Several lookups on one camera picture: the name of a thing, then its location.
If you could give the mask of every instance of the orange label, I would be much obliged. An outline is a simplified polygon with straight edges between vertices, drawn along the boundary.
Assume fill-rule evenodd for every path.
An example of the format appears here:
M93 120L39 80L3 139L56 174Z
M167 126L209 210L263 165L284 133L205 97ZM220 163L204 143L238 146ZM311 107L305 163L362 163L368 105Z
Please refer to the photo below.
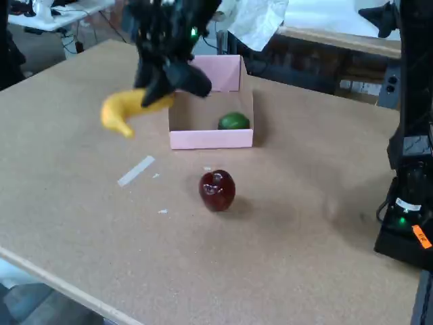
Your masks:
M424 232L422 231L421 227L419 227L418 225L414 225L412 227L412 230L413 230L413 233L415 234L415 236L417 236L421 245L425 249L432 247L432 243L427 239L427 237L424 234Z

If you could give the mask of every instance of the white paper scrap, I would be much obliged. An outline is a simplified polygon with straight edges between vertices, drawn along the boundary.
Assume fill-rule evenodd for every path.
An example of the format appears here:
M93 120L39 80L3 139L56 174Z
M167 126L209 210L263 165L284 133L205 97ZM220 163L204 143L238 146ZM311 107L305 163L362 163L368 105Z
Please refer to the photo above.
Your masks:
M132 168L128 173L126 173L122 178L120 178L117 183L120 187L128 185L131 183L139 174L141 174L146 168L148 168L155 158L152 156L147 156L144 158L137 166Z

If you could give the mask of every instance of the red apple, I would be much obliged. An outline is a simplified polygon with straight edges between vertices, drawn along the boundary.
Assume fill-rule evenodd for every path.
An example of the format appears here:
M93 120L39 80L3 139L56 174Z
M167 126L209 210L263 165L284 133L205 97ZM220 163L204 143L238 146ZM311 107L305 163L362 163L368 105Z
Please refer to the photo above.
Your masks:
M235 182L228 172L213 171L201 178L199 193L209 210L225 211L235 198Z

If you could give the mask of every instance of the banana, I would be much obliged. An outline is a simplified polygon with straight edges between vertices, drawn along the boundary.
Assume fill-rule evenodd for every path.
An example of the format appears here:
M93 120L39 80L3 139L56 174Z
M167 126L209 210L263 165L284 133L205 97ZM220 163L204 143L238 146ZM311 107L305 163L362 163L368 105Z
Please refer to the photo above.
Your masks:
M174 94L171 94L143 108L141 107L141 103L144 96L145 89L133 89L111 95L102 105L102 125L106 129L119 132L127 138L132 138L134 137L134 130L126 124L125 120L127 118L170 108L175 98Z

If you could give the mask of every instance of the pink box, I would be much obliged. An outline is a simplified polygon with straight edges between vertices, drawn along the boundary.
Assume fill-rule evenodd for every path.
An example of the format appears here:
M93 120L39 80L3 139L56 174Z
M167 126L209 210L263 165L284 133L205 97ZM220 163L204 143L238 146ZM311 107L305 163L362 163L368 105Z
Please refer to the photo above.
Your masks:
M254 112L252 90L241 56L197 56L192 62L212 81L207 98L176 93L175 105L168 110L172 149L252 147ZM221 117L230 112L244 114L250 129L218 130Z

